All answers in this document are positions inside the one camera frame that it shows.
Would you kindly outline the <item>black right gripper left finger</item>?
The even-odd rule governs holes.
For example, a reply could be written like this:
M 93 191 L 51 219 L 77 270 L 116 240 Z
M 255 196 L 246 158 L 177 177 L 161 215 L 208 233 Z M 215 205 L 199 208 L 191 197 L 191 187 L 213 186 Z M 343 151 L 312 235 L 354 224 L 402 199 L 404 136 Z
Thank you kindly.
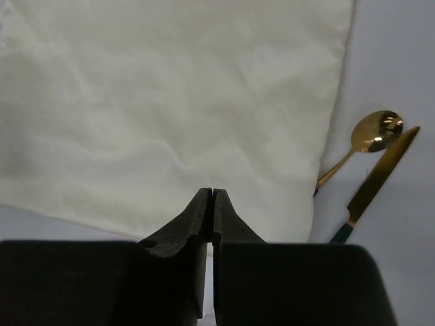
M 2 325 L 195 325 L 213 192 L 135 241 L 4 240 Z

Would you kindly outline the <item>cream cloth placemat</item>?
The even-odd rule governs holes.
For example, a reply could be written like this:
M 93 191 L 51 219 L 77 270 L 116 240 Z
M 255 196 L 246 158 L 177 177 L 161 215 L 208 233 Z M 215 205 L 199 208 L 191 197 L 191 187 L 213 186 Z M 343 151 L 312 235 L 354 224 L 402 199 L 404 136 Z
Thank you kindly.
M 1 203 L 142 237 L 225 189 L 305 242 L 352 1 L 3 1 Z

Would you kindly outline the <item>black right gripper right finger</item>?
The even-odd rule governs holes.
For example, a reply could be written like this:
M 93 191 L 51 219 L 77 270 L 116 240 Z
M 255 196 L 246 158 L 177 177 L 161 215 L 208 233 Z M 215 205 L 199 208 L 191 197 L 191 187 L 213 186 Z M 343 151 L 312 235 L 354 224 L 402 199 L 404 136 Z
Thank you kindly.
M 395 325 L 379 269 L 362 247 L 263 241 L 214 192 L 218 325 Z

